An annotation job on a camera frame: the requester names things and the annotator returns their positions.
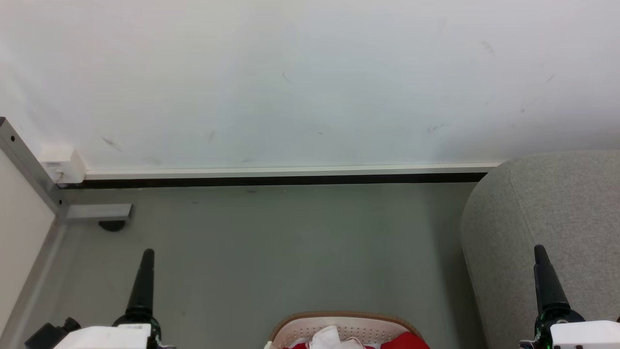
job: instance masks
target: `red cloth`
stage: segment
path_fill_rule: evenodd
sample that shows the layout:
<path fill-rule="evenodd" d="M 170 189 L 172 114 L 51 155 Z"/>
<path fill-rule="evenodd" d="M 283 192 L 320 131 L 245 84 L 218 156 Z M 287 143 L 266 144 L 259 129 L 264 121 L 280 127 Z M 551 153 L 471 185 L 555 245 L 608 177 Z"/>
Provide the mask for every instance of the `red cloth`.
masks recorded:
<path fill-rule="evenodd" d="M 294 346 L 293 348 L 290 349 L 306 349 L 306 344 L 307 343 L 299 343 L 296 346 Z"/>
<path fill-rule="evenodd" d="M 422 338 L 411 332 L 405 332 L 390 342 L 381 344 L 381 349 L 429 349 Z"/>

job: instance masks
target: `white panel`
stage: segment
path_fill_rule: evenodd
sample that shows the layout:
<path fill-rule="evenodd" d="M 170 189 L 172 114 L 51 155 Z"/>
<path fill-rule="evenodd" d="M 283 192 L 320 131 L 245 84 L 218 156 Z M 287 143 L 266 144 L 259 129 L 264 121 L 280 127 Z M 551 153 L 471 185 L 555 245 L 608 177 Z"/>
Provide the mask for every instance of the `white panel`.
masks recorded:
<path fill-rule="evenodd" d="M 5 0 L 0 112 L 95 173 L 620 148 L 616 0 Z"/>
<path fill-rule="evenodd" d="M 53 220 L 52 211 L 0 151 L 0 332 Z"/>

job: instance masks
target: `white plastic basket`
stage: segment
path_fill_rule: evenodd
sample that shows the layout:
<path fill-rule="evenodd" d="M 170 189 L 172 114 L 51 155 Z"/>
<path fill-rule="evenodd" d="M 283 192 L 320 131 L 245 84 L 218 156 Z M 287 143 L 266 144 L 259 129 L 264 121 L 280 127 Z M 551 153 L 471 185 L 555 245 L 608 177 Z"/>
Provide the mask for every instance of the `white plastic basket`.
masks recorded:
<path fill-rule="evenodd" d="M 265 349 L 283 349 L 295 341 L 312 339 L 321 329 L 334 325 L 338 328 L 340 340 L 356 337 L 364 344 L 389 342 L 404 332 L 411 332 L 422 338 L 408 322 L 362 312 L 306 312 L 292 315 L 281 322 L 273 331 Z"/>

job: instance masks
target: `gray fabric sofa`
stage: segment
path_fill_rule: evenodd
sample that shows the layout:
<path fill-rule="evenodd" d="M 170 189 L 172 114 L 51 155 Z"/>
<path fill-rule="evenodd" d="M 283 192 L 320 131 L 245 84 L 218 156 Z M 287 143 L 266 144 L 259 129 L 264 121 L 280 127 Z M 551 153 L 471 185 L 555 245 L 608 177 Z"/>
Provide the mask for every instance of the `gray fabric sofa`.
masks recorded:
<path fill-rule="evenodd" d="M 467 267 L 491 349 L 533 338 L 535 244 L 587 320 L 620 316 L 620 151 L 508 161 L 476 186 L 461 221 Z"/>

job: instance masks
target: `metal frame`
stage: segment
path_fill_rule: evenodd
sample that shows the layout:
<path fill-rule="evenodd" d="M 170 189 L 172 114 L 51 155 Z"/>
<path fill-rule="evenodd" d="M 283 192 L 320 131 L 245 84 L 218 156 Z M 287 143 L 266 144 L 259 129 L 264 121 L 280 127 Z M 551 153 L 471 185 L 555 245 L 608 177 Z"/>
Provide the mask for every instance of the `metal frame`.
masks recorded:
<path fill-rule="evenodd" d="M 13 162 L 57 219 L 105 221 L 130 218 L 131 204 L 69 205 L 62 190 L 51 180 L 5 117 L 0 117 L 0 150 Z"/>
<path fill-rule="evenodd" d="M 63 193 L 4 117 L 0 117 L 0 150 L 13 162 L 50 210 L 57 217 L 62 216 L 64 207 L 68 205 Z"/>

